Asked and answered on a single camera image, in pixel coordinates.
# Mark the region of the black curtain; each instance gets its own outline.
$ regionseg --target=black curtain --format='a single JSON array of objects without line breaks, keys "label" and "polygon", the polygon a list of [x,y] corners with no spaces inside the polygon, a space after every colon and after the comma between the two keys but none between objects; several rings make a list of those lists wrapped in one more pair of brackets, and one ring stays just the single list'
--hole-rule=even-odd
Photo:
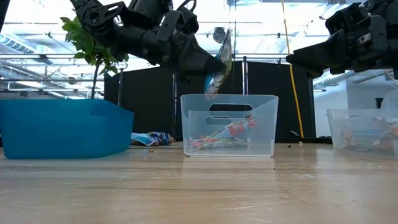
[{"label": "black curtain", "polygon": [[0,31],[2,29],[2,25],[4,24],[4,20],[6,18],[6,13],[9,3],[10,0],[0,0]]},{"label": "black curtain", "polygon": [[[164,68],[124,72],[121,106],[134,113],[135,133],[172,132],[173,75]],[[105,79],[105,100],[118,103],[119,75]]]},{"label": "black curtain", "polygon": [[[235,62],[219,93],[242,94],[242,82],[242,62]],[[205,77],[193,77],[189,84],[176,78],[176,94],[173,94],[173,83],[173,73],[165,68],[124,72],[121,106],[134,112],[134,132],[162,131],[173,133],[177,139],[182,138],[180,97],[185,94],[203,94]],[[118,91],[119,75],[106,78],[105,100],[117,104]]]},{"label": "black curtain", "polygon": [[[305,138],[315,138],[315,116],[312,81],[305,70],[293,66],[295,86]],[[276,138],[287,137],[290,131],[300,134],[289,65],[248,62],[249,94],[279,97]]]}]

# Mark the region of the chip bag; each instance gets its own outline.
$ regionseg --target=chip bag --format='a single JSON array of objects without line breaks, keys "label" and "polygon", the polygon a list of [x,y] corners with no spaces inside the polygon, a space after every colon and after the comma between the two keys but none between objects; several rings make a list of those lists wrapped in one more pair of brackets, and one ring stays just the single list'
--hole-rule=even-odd
[{"label": "chip bag", "polygon": [[232,69],[232,43],[231,29],[227,30],[224,42],[221,44],[220,51],[216,55],[218,60],[225,64],[225,69],[221,72],[211,72],[205,79],[205,94],[217,94],[221,85],[226,81]]}]

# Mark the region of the yellow pole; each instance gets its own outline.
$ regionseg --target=yellow pole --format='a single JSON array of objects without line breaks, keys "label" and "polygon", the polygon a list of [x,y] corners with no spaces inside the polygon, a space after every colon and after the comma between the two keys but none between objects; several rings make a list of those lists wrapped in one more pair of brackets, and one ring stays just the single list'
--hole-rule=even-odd
[{"label": "yellow pole", "polygon": [[[283,10],[283,13],[284,13],[284,24],[285,24],[287,53],[290,54],[289,36],[287,35],[288,33],[287,33],[286,16],[285,16],[285,2],[284,2],[284,0],[281,0],[281,1],[282,1],[282,10]],[[293,86],[294,99],[296,101],[298,124],[300,125],[300,134],[301,134],[301,138],[304,138],[303,124],[302,124],[302,121],[301,121],[301,114],[300,114],[299,99],[297,98],[296,85],[294,83],[293,66],[292,66],[292,64],[289,64],[289,67],[290,67],[290,79],[292,80],[292,86]]]}]

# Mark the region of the crumpled wrapper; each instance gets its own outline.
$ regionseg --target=crumpled wrapper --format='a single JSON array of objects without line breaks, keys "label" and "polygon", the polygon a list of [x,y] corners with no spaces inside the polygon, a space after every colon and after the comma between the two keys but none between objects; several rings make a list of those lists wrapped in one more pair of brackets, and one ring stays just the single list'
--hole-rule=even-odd
[{"label": "crumpled wrapper", "polygon": [[256,121],[252,115],[248,115],[241,121],[231,124],[213,132],[210,136],[191,140],[189,145],[192,149],[242,149],[248,148],[248,142],[238,138],[256,127]]},{"label": "crumpled wrapper", "polygon": [[174,138],[168,133],[131,133],[131,144],[143,144],[145,146],[166,146],[174,142]]}]

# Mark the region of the wrapper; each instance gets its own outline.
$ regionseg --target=wrapper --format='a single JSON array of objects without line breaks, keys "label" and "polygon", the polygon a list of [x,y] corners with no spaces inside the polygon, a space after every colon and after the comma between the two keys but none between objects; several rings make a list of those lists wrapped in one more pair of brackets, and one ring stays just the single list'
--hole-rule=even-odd
[{"label": "wrapper", "polygon": [[231,30],[228,29],[224,42],[221,45],[220,51],[216,58],[223,62],[226,66],[221,72],[212,72],[206,76],[205,79],[205,94],[217,94],[218,90],[228,78],[232,69],[232,43],[231,43]]},{"label": "wrapper", "polygon": [[145,146],[169,145],[174,142],[174,138],[167,133],[131,133],[131,144],[143,144]]}]

